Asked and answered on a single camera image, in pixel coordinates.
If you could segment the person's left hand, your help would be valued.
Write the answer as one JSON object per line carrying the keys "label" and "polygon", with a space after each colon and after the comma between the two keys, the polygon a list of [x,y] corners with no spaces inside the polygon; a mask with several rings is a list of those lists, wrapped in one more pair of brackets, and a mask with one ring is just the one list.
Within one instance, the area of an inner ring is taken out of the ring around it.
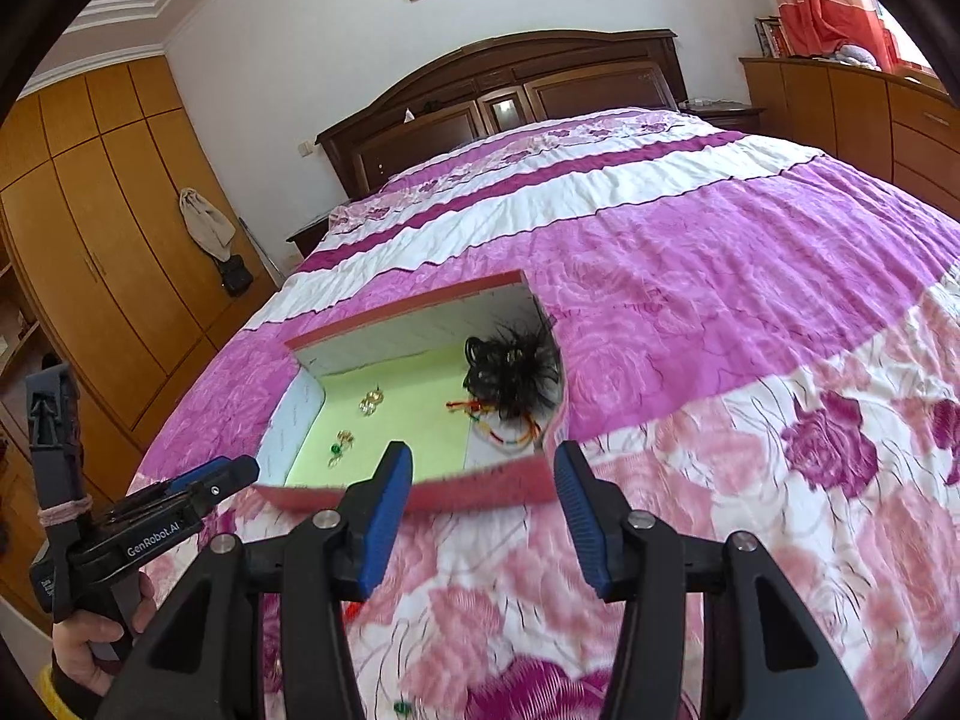
{"label": "person's left hand", "polygon": [[55,622],[47,694],[57,695],[76,717],[93,717],[114,681],[114,673],[94,656],[93,645],[114,644],[124,635],[122,622],[91,611]]}

